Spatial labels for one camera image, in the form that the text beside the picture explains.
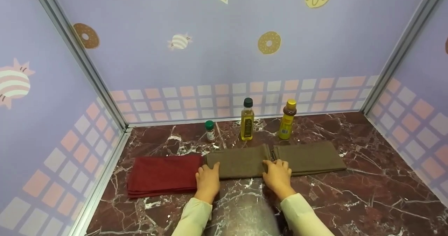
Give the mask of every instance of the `marble countertop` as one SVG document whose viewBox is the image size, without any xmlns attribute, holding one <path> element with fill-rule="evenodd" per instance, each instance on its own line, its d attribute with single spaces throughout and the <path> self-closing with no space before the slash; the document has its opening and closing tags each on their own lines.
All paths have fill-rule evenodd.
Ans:
<svg viewBox="0 0 448 236">
<path fill-rule="evenodd" d="M 289 140 L 276 136 L 280 120 L 256 120 L 253 140 L 239 140 L 238 122 L 218 122 L 214 143 L 203 123 L 133 129 L 88 228 L 90 236 L 171 235 L 193 194 L 129 200 L 126 178 L 135 157 L 206 154 L 263 143 L 294 145 L 329 140 L 346 171 L 293 177 L 293 188 L 336 236 L 448 235 L 448 209 L 361 113 L 300 116 Z M 221 182 L 206 236 L 291 236 L 275 196 L 260 178 Z"/>
</svg>

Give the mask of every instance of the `folded towel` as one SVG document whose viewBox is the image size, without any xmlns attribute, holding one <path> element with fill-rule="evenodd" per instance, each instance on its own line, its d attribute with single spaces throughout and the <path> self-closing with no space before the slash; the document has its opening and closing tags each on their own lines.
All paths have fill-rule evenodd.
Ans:
<svg viewBox="0 0 448 236">
<path fill-rule="evenodd" d="M 195 174 L 202 162 L 200 154 L 138 157 L 128 176 L 128 197 L 193 193 L 196 191 Z"/>
<path fill-rule="evenodd" d="M 263 172 L 267 172 L 262 161 L 270 160 L 269 147 L 266 144 L 253 148 L 214 151 L 205 157 L 210 168 L 220 162 L 220 179 L 261 177 Z"/>
<path fill-rule="evenodd" d="M 274 159 L 287 161 L 293 171 L 292 175 L 318 174 L 347 168 L 329 141 L 274 146 Z"/>
</svg>

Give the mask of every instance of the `wall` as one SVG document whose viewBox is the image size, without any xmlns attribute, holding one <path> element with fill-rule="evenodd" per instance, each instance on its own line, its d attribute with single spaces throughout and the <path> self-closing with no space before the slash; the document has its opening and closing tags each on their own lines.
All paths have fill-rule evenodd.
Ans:
<svg viewBox="0 0 448 236">
<path fill-rule="evenodd" d="M 67 235 L 119 131 L 38 0 L 0 0 L 0 235 Z"/>
<path fill-rule="evenodd" d="M 258 115 L 279 114 L 288 97 L 299 113 L 358 110 L 420 1 L 59 3 L 137 123 L 239 116 L 247 96 Z"/>
<path fill-rule="evenodd" d="M 448 206 L 448 0 L 432 14 L 369 117 Z"/>
</svg>

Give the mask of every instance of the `olive oil bottle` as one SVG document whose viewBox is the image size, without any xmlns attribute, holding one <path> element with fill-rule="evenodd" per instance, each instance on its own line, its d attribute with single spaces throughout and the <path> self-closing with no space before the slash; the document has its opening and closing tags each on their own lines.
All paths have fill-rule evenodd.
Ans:
<svg viewBox="0 0 448 236">
<path fill-rule="evenodd" d="M 253 101 L 251 98 L 244 99 L 244 109 L 241 111 L 241 140 L 253 138 Z"/>
<path fill-rule="evenodd" d="M 283 118 L 281 119 L 280 129 L 277 133 L 282 140 L 287 140 L 291 136 L 294 115 L 297 113 L 296 105 L 297 103 L 295 100 L 289 99 L 286 102 L 286 106 L 283 108 Z"/>
</svg>

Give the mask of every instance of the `person's left hand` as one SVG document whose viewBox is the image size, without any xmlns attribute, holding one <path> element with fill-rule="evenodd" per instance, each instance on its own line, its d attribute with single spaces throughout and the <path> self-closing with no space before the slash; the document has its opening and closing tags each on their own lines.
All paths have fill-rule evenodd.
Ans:
<svg viewBox="0 0 448 236">
<path fill-rule="evenodd" d="M 196 173 L 196 186 L 197 191 L 195 198 L 207 202 L 213 203 L 213 199 L 219 192 L 219 162 L 215 163 L 213 169 L 210 169 L 207 165 L 202 165 L 197 169 Z"/>
</svg>

